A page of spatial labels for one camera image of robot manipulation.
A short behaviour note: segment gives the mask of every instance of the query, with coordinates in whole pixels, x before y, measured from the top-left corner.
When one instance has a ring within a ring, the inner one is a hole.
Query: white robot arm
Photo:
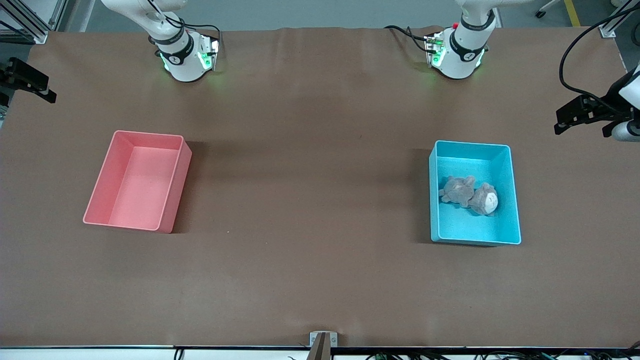
[[[427,39],[428,63],[452,79],[464,79],[480,66],[486,41],[495,29],[493,8],[532,0],[456,0],[462,8],[460,24]]]
[[[102,0],[102,3],[140,25],[160,50],[165,69],[178,81],[195,81],[212,70],[219,39],[188,29],[172,11],[186,0]]]

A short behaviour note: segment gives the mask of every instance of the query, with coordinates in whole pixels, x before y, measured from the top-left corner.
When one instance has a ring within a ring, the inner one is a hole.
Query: brown table
[[[225,34],[178,83],[143,33],[54,33],[0,131],[3,345],[622,347],[640,335],[640,145],[553,133],[557,64],[581,29],[498,29],[469,79],[373,29]],[[603,94],[624,73],[594,33],[567,63]],[[117,129],[193,150],[171,235],[84,225]],[[522,244],[432,243],[437,139],[513,151]]]

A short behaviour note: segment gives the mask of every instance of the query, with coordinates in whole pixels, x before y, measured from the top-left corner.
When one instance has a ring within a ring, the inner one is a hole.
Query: plush doll face
[[[495,208],[498,207],[498,197],[495,193],[486,194],[486,199],[484,200],[484,210],[487,214],[493,213]]]

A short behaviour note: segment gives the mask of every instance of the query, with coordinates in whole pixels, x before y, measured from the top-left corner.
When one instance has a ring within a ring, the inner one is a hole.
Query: green led light
[[[164,63],[164,69],[169,71],[169,65],[166,64],[166,60],[162,54],[160,54],[160,59],[162,59],[162,62]]]
[[[209,55],[198,53],[198,59],[200,59],[200,63],[205,70],[209,70],[212,67],[211,57]]]
[[[444,56],[447,54],[447,51],[445,49],[445,47],[441,47],[440,50],[438,51],[437,54],[433,55],[433,61],[432,64],[433,66],[440,66],[442,64],[442,59],[444,59]]]
[[[484,50],[482,50],[480,52],[480,55],[478,55],[478,61],[476,63],[476,67],[480,66],[480,61],[482,61],[482,55],[484,55]]]

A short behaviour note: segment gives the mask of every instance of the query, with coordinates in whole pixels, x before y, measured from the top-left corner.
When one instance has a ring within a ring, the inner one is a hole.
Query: gray plush animal
[[[467,178],[449,176],[444,189],[440,189],[438,193],[442,196],[442,202],[457,202],[467,208],[469,199],[474,196],[475,183],[476,179],[471,175]]]
[[[491,215],[498,207],[498,193],[493,185],[483,183],[469,200],[469,207],[480,215]]]

